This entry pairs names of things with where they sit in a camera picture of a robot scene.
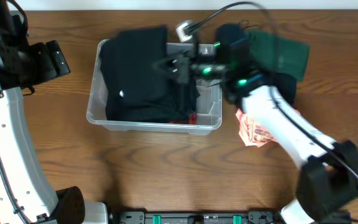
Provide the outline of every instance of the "white wall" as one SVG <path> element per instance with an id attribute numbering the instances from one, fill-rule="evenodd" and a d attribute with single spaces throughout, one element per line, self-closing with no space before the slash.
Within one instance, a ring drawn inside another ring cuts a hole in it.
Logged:
<path id="1" fill-rule="evenodd" d="M 16 0 L 24 10 L 219 9 L 236 0 Z M 358 0 L 254 0 L 267 9 L 358 9 Z"/>

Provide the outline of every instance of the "green tab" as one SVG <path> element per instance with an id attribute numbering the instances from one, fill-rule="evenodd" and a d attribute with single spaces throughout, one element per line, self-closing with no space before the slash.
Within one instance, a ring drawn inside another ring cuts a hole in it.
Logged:
<path id="1" fill-rule="evenodd" d="M 153 224 L 161 224 L 161 216 L 153 215 Z"/>
<path id="2" fill-rule="evenodd" d="M 241 216 L 233 215 L 233 224 L 241 224 Z"/>

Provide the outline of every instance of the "wooden table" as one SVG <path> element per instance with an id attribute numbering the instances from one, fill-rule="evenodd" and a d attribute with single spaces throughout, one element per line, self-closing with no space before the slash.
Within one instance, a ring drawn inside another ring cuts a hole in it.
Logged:
<path id="1" fill-rule="evenodd" d="M 25 113 L 44 172 L 55 189 L 79 186 L 85 199 L 147 210 L 280 208 L 294 197 L 297 170 L 274 142 L 245 147 L 236 109 L 209 136 L 108 131 L 87 122 L 96 48 L 120 30 L 200 21 L 210 11 L 28 12 L 30 42 L 58 40 L 71 74 L 37 86 Z M 358 145 L 358 11 L 273 11 L 281 35 L 311 45 L 296 107 L 324 133 Z M 201 31 L 214 41 L 221 24 L 257 11 L 230 11 Z M 349 205 L 358 217 L 358 200 Z"/>

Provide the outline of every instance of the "plastic bin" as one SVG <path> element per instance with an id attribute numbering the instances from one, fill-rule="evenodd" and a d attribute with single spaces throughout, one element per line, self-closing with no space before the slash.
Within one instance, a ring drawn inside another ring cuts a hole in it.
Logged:
<path id="1" fill-rule="evenodd" d="M 222 91 L 219 85 L 208 87 L 218 82 L 214 80 L 206 82 L 197 81 L 197 89 L 200 97 L 197 98 L 197 124 L 167 124 L 167 123 L 142 123 L 126 121 L 108 121 L 106 119 L 106 102 L 108 91 L 100 71 L 99 52 L 101 46 L 107 40 L 102 40 L 98 45 L 96 63 L 94 66 L 91 93 L 89 95 L 86 119 L 97 125 L 102 125 L 108 130 L 116 131 L 168 131 L 189 134 L 209 134 L 218 129 L 222 124 Z M 191 44 L 167 44 L 169 54 L 183 49 L 191 48 Z M 200 45 L 202 54 L 214 54 L 214 47 L 211 44 Z"/>

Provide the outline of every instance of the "tabletop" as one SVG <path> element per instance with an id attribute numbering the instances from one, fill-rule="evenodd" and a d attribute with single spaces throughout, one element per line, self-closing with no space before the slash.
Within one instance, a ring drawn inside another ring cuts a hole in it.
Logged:
<path id="1" fill-rule="evenodd" d="M 121 30 L 200 21 L 211 11 L 32 11 L 29 41 L 57 40 L 71 74 L 36 86 L 25 117 L 41 166 L 54 189 L 78 186 L 87 200 L 149 211 L 281 208 L 294 199 L 298 171 L 275 142 L 245 147 L 234 106 L 208 136 L 108 131 L 86 120 L 96 49 Z M 295 106 L 322 132 L 358 146 L 358 11 L 272 11 L 280 35 L 311 46 Z M 213 43 L 217 27 L 258 11 L 228 11 L 200 32 Z M 358 200 L 347 208 L 358 218 Z"/>

